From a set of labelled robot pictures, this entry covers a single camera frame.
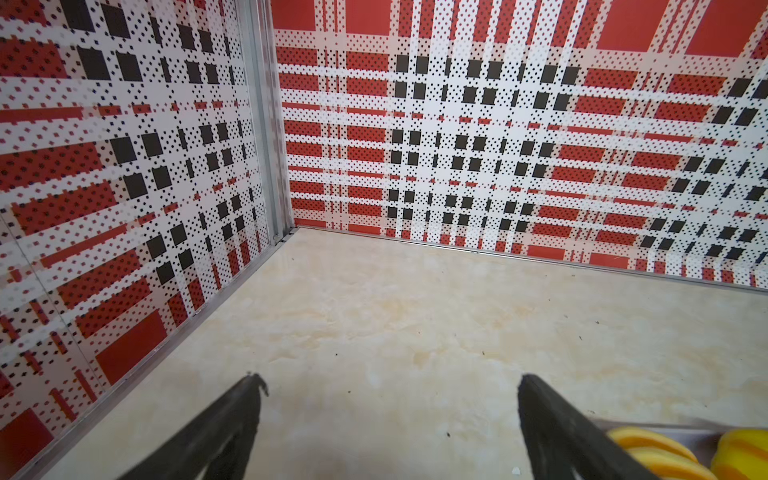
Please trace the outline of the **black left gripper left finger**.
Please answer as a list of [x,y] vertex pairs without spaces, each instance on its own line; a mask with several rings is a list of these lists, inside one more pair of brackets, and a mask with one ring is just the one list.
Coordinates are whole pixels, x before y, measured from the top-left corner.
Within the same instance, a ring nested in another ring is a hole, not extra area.
[[240,379],[123,479],[242,479],[269,394],[258,374]]

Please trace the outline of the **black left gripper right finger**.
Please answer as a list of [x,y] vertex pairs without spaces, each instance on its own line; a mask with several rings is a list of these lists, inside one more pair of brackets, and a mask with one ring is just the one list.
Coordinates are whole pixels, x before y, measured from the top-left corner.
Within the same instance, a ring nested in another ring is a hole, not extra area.
[[518,386],[520,427],[535,479],[656,476],[535,374]]

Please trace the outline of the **yellow mottled bread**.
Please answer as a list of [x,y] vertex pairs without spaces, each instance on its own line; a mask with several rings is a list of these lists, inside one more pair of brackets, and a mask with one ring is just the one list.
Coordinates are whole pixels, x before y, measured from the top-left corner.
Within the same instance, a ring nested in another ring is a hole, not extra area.
[[718,479],[767,480],[767,431],[737,429],[723,434],[711,471]]

